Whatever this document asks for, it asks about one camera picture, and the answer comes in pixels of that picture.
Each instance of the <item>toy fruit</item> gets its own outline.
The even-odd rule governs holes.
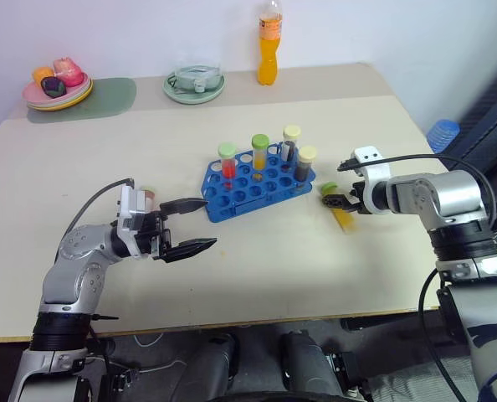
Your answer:
[[[55,76],[66,86],[76,86],[83,82],[83,71],[70,57],[54,61]]]
[[[66,87],[64,82],[56,77],[46,77],[40,81],[40,85],[44,94],[50,98],[59,98],[62,95],[66,95]]]
[[[40,88],[42,88],[40,81],[42,81],[43,78],[55,77],[55,73],[50,67],[38,67],[31,75],[33,76],[34,82]]]

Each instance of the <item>table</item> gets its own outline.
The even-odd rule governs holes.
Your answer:
[[[33,124],[18,105],[0,126],[0,342],[27,340],[42,280],[69,221],[98,188],[133,177],[159,201],[200,196],[217,145],[250,148],[255,133],[279,141],[282,126],[303,129],[300,145],[319,149],[314,190],[213,224],[203,210],[167,221],[173,242],[217,237],[211,249],[171,264],[124,260],[109,268],[97,312],[102,333],[231,323],[349,317],[414,310],[435,256],[416,216],[356,216],[342,233],[318,186],[349,189],[358,178],[336,172],[355,147],[383,156],[429,152],[399,99],[369,65],[280,71],[272,87],[254,73],[228,74],[213,102],[182,106],[161,79],[137,79],[137,97],[118,116]],[[398,162],[398,174],[445,169],[434,160]],[[115,218],[119,192],[95,202],[81,224]],[[429,292],[426,304],[438,304]]]

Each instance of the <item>blue container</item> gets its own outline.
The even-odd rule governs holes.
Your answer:
[[[296,153],[295,150],[293,162],[284,162],[280,159],[279,144],[271,144],[267,148],[267,163],[263,171],[253,169],[252,151],[238,153],[233,179],[223,176],[221,161],[210,162],[201,188],[202,196],[208,201],[209,220],[221,222],[309,193],[315,173],[310,169],[305,182],[294,179]]]
[[[460,133],[459,124],[451,120],[439,120],[427,133],[427,142],[434,153],[440,153]]]

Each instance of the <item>bottle cap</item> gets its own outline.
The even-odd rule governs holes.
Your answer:
[[[294,124],[289,124],[283,130],[285,140],[296,141],[300,137],[300,127]]]
[[[222,159],[230,159],[231,157],[234,157],[235,151],[235,145],[233,145],[231,142],[223,142],[221,145],[218,146],[218,155]]]
[[[269,146],[269,137],[265,134],[256,134],[252,137],[252,147],[254,149],[267,149]]]
[[[302,147],[299,150],[299,161],[302,163],[312,163],[317,157],[317,149],[315,147]]]
[[[328,182],[321,186],[321,194],[327,195],[338,188],[336,182]]]

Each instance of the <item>blue test tube rack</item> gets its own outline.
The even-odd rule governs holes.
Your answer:
[[[293,161],[284,162],[280,159],[280,145],[271,144],[267,148],[263,171],[253,169],[252,151],[235,156],[235,178],[223,176],[220,160],[209,163],[201,188],[202,196],[208,201],[209,220],[221,222],[312,190],[315,172],[310,169],[306,181],[297,182],[293,173],[298,150],[295,149]]]

